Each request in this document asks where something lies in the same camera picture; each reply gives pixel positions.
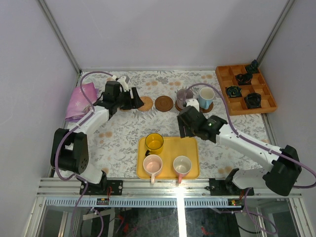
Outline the purple mug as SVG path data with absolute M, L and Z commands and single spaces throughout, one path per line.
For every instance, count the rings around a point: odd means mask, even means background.
M 193 93 L 192 91 L 190 90 L 187 90 L 187 89 L 180 89 L 177 91 L 176 93 L 176 101 L 178 102 L 183 102 L 185 103 L 186 102 L 186 99 L 191 99 L 193 98 Z

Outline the blue mug cream inside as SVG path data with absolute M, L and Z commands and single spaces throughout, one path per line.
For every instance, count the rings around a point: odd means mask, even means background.
M 207 109 L 215 98 L 214 90 L 210 87 L 203 87 L 199 91 L 198 102 L 199 106 Z

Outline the cream mug pink handle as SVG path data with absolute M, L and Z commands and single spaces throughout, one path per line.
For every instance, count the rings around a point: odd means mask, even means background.
M 182 179 L 191 171 L 192 163 L 186 156 L 178 156 L 173 161 L 173 169 L 177 174 L 178 184 L 181 184 Z

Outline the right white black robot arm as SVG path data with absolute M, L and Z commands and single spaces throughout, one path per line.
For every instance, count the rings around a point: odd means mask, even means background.
M 302 169 L 295 148 L 273 146 L 233 131 L 226 120 L 212 115 L 206 118 L 193 106 L 184 108 L 177 116 L 180 136 L 198 137 L 215 144 L 225 145 L 261 165 L 261 169 L 238 170 L 225 182 L 231 195 L 242 189 L 265 186 L 280 196 L 290 194 Z

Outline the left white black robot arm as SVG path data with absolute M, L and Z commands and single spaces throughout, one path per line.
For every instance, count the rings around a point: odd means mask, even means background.
M 108 182 L 102 170 L 89 161 L 88 138 L 120 110 L 138 109 L 144 105 L 136 87 L 129 88 L 121 79 L 108 81 L 102 99 L 93 103 L 92 110 L 71 129 L 55 131 L 50 163 L 58 172 L 71 172 L 91 183 L 91 189 L 98 195 L 108 189 Z

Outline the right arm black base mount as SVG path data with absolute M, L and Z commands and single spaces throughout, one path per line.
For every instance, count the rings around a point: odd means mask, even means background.
M 208 179 L 208 186 L 205 186 L 204 189 L 208 190 L 212 196 L 241 196 L 244 195 L 247 188 L 240 189 L 234 182 L 233 178 L 237 177 L 237 173 L 241 172 L 244 175 L 249 170 L 243 170 L 239 168 L 234 168 L 225 178 L 225 180 L 219 180 L 216 178 Z

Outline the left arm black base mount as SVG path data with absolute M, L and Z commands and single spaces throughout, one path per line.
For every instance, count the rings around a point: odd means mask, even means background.
M 107 174 L 102 171 L 101 181 L 98 184 L 88 183 L 85 195 L 121 196 L 123 190 L 122 180 L 108 180 Z

